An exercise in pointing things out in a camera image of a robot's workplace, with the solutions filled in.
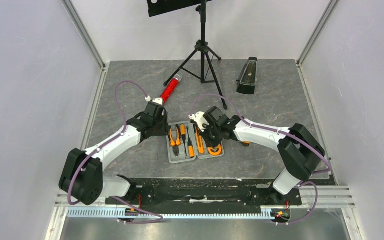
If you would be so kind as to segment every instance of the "tool kit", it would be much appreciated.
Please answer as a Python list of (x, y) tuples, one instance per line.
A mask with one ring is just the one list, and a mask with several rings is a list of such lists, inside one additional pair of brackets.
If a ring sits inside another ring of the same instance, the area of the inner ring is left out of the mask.
[(198, 128), (189, 121), (169, 124), (167, 138), (168, 161), (171, 164), (191, 162), (197, 159), (221, 157), (225, 154), (223, 144), (207, 147), (198, 134)]

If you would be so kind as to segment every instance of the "floor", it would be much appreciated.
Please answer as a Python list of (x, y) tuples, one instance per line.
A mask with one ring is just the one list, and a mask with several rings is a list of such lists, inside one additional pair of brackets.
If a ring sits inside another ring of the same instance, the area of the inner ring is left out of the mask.
[[(159, 97), (165, 87), (163, 82), (182, 63), (181, 60), (113, 61), (98, 105), (89, 146), (100, 143), (119, 130), (122, 117), (114, 102), (114, 88), (120, 81), (135, 81), (151, 97)], [(315, 126), (303, 85), (294, 60), (260, 60), (254, 95), (236, 92), (236, 79), (246, 60), (214, 60), (214, 68), (223, 93), (239, 108), (242, 115), (254, 122), (279, 127), (292, 127), (295, 123), (306, 126), (316, 136)], [(191, 60), (186, 69), (199, 75), (200, 61)], [(214, 83), (201, 84), (190, 74), (181, 71), (182, 82), (165, 107), (169, 123), (187, 121), (192, 102), (207, 93), (217, 93)], [(207, 80), (213, 77), (208, 74)], [(146, 102), (139, 89), (124, 84), (118, 90), (118, 99), (127, 119), (143, 111)], [(199, 101), (193, 111), (205, 112), (212, 106), (223, 110), (219, 98), (208, 97)], [(234, 109), (225, 113), (231, 117)], [(225, 155), (186, 163), (171, 164), (168, 160), (165, 137), (150, 138), (130, 148), (104, 171), (106, 176), (123, 174), (129, 178), (249, 178), (274, 179), (284, 168), (280, 155), (267, 147), (252, 144), (243, 147), (236, 141), (224, 141)], [(328, 174), (316, 178), (326, 179)]]
[[(300, 218), (306, 209), (293, 209)], [(67, 218), (62, 240), (349, 240), (341, 209), (316, 209), (301, 223), (276, 227), (261, 219), (167, 219), (162, 223), (123, 225), (111, 218)]]

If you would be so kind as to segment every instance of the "red tube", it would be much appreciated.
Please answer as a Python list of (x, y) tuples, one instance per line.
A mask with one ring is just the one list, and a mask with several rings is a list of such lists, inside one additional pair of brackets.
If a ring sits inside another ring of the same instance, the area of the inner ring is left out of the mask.
[(162, 92), (160, 98), (162, 98), (162, 101), (164, 103), (167, 102), (167, 100), (170, 98), (170, 95), (175, 91), (178, 84), (182, 81), (182, 77), (178, 74), (171, 79), (170, 83), (167, 85), (165, 90)]

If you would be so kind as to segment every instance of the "wall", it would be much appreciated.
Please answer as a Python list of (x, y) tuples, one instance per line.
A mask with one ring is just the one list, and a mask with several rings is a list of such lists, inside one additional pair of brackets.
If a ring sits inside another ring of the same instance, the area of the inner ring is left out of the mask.
[(0, 0), (0, 239), (44, 239), (99, 69), (59, 0)]
[(338, 179), (369, 240), (384, 239), (384, 1), (340, 1), (303, 74)]
[[(182, 60), (201, 37), (195, 7), (150, 18), (146, 0), (72, 1), (106, 62)], [(211, 1), (206, 41), (224, 59), (298, 59), (328, 3)]]

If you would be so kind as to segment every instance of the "black tripod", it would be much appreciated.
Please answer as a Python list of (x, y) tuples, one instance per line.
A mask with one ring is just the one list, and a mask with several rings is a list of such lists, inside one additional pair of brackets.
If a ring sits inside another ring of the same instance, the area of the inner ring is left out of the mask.
[[(207, 0), (201, 0), (201, 5), (199, 5), (196, 8), (196, 11), (201, 14), (201, 40), (198, 40), (195, 45), (195, 50), (186, 58), (186, 60), (180, 65), (180, 67), (171, 75), (170, 78), (168, 78), (167, 81), (164, 82), (164, 86), (167, 86), (169, 84), (170, 80), (180, 71), (184, 70), (185, 72), (191, 74), (192, 76), (196, 77), (197, 79), (201, 80), (202, 84), (208, 84), (208, 83), (215, 83), (217, 86), (218, 93), (220, 96), (223, 96), (222, 89), (220, 88), (219, 81), (217, 80), (216, 72), (214, 71), (213, 64), (211, 62), (210, 56), (208, 52), (212, 53), (219, 61), (222, 60), (221, 57), (219, 57), (209, 46), (208, 42), (205, 41), (205, 33), (206, 33), (206, 22), (207, 22)], [(201, 52), (201, 77), (197, 76), (193, 72), (183, 68), (189, 60), (197, 53)], [(208, 61), (209, 68), (211, 69), (212, 76), (214, 77), (214, 81), (206, 81), (205, 76), (205, 58)], [(221, 99), (223, 102), (223, 107), (225, 110), (228, 109), (228, 106), (226, 105), (226, 101), (224, 99)]]

